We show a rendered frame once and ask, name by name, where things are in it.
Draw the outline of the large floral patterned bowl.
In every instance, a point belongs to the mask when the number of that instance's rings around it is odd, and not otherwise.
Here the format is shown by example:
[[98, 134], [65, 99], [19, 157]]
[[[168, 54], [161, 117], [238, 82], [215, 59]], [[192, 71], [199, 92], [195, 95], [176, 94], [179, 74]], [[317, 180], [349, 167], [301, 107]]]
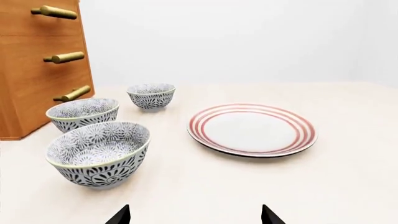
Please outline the large floral patterned bowl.
[[74, 184], [95, 190], [115, 188], [144, 161], [150, 131], [126, 121], [89, 124], [54, 139], [45, 158]]

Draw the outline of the wooden drawer cabinet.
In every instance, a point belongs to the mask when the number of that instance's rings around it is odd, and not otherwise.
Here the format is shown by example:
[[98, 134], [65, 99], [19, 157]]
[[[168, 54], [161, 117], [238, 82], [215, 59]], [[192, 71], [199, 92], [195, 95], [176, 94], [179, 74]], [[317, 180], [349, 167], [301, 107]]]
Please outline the wooden drawer cabinet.
[[[53, 101], [85, 85], [95, 94], [80, 17], [80, 0], [0, 0], [0, 139], [22, 139], [47, 124]], [[31, 14], [43, 5], [74, 11], [75, 20]], [[83, 52], [84, 59], [45, 63], [44, 57]]]

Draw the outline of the small floral patterned bowl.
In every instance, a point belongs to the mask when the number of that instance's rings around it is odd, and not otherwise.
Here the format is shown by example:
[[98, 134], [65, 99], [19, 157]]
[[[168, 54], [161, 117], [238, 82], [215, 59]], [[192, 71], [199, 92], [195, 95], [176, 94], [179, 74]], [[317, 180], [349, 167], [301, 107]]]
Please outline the small floral patterned bowl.
[[147, 83], [130, 86], [126, 93], [138, 108], [153, 110], [170, 104], [175, 91], [175, 86], [168, 83]]

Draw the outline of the white plate with red rings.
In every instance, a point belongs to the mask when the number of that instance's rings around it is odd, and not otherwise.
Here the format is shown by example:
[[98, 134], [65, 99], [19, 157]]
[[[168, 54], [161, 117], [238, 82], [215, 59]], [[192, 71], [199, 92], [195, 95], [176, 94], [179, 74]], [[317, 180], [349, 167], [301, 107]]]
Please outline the white plate with red rings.
[[318, 138], [304, 117], [273, 106], [233, 103], [193, 115], [191, 137], [218, 152], [252, 158], [282, 157], [302, 152]]

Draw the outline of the medium floral patterned bowl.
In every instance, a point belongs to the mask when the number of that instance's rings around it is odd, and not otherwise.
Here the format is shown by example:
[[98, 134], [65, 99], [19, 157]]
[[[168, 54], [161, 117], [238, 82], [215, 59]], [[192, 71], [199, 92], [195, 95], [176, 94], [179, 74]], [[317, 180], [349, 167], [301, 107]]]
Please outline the medium floral patterned bowl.
[[89, 124], [115, 121], [119, 101], [111, 98], [87, 98], [53, 106], [46, 116], [63, 133]]

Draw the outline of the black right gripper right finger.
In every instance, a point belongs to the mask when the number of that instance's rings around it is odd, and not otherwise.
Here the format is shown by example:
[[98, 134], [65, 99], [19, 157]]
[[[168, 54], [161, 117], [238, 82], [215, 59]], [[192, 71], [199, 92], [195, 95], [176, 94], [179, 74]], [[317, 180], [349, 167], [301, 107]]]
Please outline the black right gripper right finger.
[[262, 205], [261, 222], [262, 224], [286, 224], [267, 205]]

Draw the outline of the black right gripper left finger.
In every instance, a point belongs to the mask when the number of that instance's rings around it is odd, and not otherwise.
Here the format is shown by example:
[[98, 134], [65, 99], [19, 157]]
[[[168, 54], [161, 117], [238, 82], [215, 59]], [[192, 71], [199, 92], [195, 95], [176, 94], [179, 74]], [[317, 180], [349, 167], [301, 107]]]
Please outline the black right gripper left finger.
[[114, 216], [112, 216], [105, 224], [130, 224], [131, 213], [129, 205], [123, 206]]

